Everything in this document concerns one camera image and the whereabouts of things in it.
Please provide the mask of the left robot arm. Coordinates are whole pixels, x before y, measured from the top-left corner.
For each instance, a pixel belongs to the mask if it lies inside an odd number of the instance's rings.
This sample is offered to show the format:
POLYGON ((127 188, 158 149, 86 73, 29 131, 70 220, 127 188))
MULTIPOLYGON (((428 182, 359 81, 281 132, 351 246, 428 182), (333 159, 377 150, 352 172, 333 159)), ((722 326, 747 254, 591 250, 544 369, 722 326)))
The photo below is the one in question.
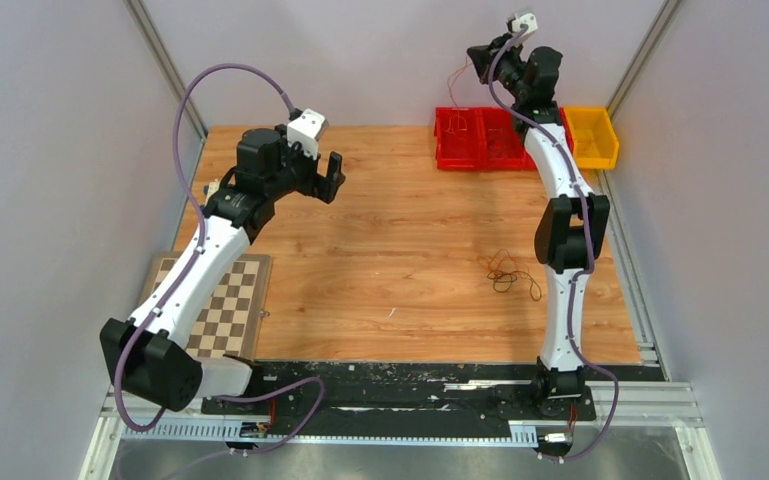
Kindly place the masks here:
POLYGON ((298 193, 334 201, 345 176, 336 152, 326 173, 318 172, 325 129, 298 119, 245 131, 235 166, 199 206, 197 230, 172 269, 128 319, 109 319, 102 327, 100 342, 119 413, 126 412, 126 394, 163 411, 217 396, 227 396, 242 414, 262 408, 266 388, 252 378, 248 362, 195 357, 187 351, 189 336, 224 275, 274 217, 278 200, 298 193))

